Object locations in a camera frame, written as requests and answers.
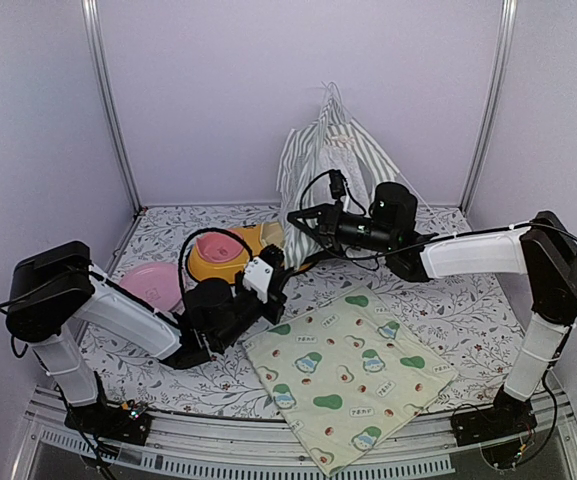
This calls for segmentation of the striped fabric pet tent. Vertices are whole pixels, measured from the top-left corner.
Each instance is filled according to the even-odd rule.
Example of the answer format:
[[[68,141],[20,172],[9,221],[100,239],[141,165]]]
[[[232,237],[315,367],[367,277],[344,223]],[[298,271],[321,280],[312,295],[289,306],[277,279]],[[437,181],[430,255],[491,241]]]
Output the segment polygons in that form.
[[[280,224],[284,231],[284,255],[287,266],[297,269],[319,257],[344,260],[383,259],[387,268],[408,281],[424,279],[419,258],[419,244],[425,236],[418,233],[413,245],[388,253],[345,247],[341,256],[320,250],[306,250],[297,245],[295,231],[287,215],[291,211],[319,204],[334,204],[330,196],[328,171],[340,170],[347,180],[349,204],[346,212],[365,216],[374,201],[376,187],[371,187],[370,174],[357,161],[355,155],[345,147],[332,146],[324,134],[330,114],[321,106],[318,118],[310,125],[289,132],[280,155],[277,189],[281,195]]]

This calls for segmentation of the avocado print cushion mat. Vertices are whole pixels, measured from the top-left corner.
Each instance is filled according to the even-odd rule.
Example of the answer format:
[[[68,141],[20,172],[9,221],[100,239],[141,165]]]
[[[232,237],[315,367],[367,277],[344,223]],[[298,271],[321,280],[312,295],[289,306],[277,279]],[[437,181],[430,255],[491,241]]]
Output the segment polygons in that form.
[[[326,476],[435,404],[458,375],[366,287],[252,336],[243,349]]]

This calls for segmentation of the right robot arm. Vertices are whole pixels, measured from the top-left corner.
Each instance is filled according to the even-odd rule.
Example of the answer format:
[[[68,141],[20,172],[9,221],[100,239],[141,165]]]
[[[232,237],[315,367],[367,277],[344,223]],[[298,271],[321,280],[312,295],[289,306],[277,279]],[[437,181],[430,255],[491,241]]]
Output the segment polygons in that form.
[[[505,436],[524,417],[522,405],[553,366],[577,319],[577,237],[551,211],[515,226],[441,237],[416,231],[418,200],[402,184],[375,189],[367,214],[345,211],[345,189],[332,183],[332,203],[290,211],[290,224],[334,256],[344,247],[368,250],[408,282],[466,274],[527,277],[532,316],[521,350],[491,407],[485,427]]]

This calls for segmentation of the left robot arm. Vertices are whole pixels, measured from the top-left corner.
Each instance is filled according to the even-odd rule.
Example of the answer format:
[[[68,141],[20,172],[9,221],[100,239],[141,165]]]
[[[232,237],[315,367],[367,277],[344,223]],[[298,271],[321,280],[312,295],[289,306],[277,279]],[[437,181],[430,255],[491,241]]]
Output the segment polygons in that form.
[[[280,248],[262,249],[229,284],[208,278],[182,294],[181,314],[163,313],[108,279],[89,247],[72,241],[19,262],[10,297],[0,304],[11,336],[29,345],[79,419],[96,434],[116,426],[114,408],[66,323],[72,319],[108,330],[176,370],[210,361],[260,318],[278,324],[291,273]]]

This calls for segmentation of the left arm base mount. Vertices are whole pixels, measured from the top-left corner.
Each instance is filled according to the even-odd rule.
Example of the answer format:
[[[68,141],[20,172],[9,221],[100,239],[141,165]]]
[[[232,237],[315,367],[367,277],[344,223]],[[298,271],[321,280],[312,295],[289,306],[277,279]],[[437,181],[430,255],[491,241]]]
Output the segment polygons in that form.
[[[97,397],[89,405],[66,403],[64,424],[95,438],[115,440],[137,446],[146,444],[152,425],[147,408],[133,400],[121,406],[109,404],[103,385],[97,380]]]

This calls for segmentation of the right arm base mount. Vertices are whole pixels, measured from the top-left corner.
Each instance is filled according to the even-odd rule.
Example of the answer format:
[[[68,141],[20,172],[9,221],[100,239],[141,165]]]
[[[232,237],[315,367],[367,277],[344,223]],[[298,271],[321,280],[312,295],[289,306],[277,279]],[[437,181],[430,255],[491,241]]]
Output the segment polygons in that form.
[[[456,409],[450,419],[458,446],[496,441],[484,447],[482,457],[497,470],[518,466],[535,436],[537,420],[530,400],[520,401],[500,389],[490,407],[468,404],[469,411]]]

